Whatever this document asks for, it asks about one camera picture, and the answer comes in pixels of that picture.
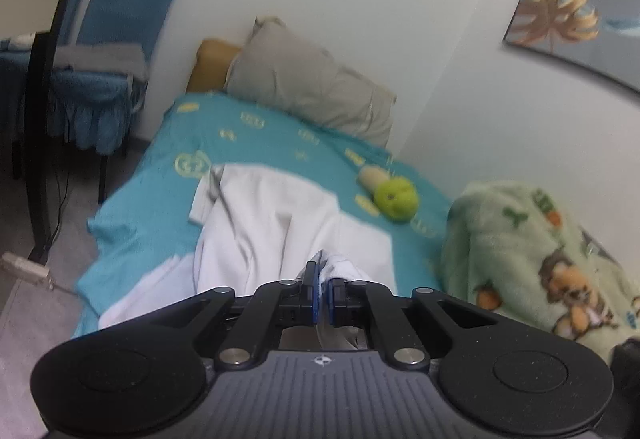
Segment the mustard yellow pillow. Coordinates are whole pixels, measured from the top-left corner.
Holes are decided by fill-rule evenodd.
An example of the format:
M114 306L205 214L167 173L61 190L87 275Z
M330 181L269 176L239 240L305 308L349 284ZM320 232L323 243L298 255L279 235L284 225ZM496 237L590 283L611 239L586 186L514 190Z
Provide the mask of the mustard yellow pillow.
M187 92L204 93L226 90L230 67L242 48L217 38L204 39L196 51L196 60Z

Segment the black desk frame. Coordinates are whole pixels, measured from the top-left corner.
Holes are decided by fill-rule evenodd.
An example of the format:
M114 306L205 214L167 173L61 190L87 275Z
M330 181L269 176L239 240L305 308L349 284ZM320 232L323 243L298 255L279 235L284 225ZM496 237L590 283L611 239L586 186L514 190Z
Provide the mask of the black desk frame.
M52 244L44 150L48 137L51 70L68 0L58 0L47 32L37 32L23 84L25 160L22 164L34 247L28 259L44 265Z

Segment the white power strip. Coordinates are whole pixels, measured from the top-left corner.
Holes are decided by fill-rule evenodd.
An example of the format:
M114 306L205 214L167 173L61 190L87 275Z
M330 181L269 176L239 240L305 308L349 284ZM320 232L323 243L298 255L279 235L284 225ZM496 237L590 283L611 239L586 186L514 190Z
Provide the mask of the white power strip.
M44 289L50 289L50 291L54 289L51 270L47 266L34 263L32 260L17 256L9 251L2 254L1 266L12 277Z

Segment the grey pillow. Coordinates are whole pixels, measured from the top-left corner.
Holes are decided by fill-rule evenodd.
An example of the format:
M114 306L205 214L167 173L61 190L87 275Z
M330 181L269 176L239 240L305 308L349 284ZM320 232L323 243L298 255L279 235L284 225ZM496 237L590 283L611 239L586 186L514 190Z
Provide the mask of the grey pillow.
M235 99L378 147L390 139L396 95L274 16L256 18L250 38L230 65L224 90Z

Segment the green cartoon fleece blanket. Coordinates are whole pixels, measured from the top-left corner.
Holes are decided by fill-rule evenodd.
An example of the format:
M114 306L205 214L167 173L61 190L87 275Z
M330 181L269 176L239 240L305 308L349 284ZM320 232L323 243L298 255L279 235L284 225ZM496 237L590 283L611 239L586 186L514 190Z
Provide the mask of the green cartoon fleece blanket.
M436 275L482 309L604 361L639 337L639 285L543 188L475 182L452 203Z

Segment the teal patterned bedsheet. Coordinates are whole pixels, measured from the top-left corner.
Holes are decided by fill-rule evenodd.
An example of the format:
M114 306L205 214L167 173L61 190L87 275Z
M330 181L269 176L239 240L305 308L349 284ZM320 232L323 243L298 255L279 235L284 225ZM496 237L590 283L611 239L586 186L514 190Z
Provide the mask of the teal patterned bedsheet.
M277 110L222 93L188 93L168 110L132 177L89 220L98 259L78 280L85 308L76 327L96 331L99 318L164 260L194 251L200 229L188 220L198 180L213 165L266 165L317 182L341 208L390 234L400 295L440 283L440 259L450 200L384 148ZM407 223L375 214L357 181L364 165L408 178L420 196Z

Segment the white trousers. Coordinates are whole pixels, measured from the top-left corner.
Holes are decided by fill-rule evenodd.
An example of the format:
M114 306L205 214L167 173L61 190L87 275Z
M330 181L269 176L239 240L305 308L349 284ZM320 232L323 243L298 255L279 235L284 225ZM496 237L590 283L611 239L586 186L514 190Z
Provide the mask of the white trousers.
M212 168L193 197L190 222L201 229L193 253L174 256L100 316L102 329L214 287L253 294L294 280L318 260L320 280L364 280L396 287L390 236L341 210L320 185L266 166Z

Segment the grey folded cloth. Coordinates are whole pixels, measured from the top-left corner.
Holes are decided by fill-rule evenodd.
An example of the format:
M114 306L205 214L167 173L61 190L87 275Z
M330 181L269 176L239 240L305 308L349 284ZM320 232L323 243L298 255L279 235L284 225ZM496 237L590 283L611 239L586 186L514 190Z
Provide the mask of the grey folded cloth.
M129 76L138 81L149 78L142 47L137 43L73 44L58 46L53 59L56 69Z

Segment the blue covered chair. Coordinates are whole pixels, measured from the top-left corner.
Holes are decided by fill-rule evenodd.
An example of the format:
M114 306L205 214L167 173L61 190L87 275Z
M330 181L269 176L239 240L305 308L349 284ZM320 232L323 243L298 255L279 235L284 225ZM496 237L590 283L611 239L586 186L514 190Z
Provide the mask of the blue covered chair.
M70 0L48 88L48 136L107 160L128 144L174 0Z

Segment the green plush toy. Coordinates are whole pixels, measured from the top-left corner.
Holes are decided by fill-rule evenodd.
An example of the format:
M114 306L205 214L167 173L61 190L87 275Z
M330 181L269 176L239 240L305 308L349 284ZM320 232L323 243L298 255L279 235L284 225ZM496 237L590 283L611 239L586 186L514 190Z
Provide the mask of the green plush toy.
M392 176L381 167L367 165L360 169L358 181L371 195L376 208L388 219L409 222L418 212L420 197L409 179Z

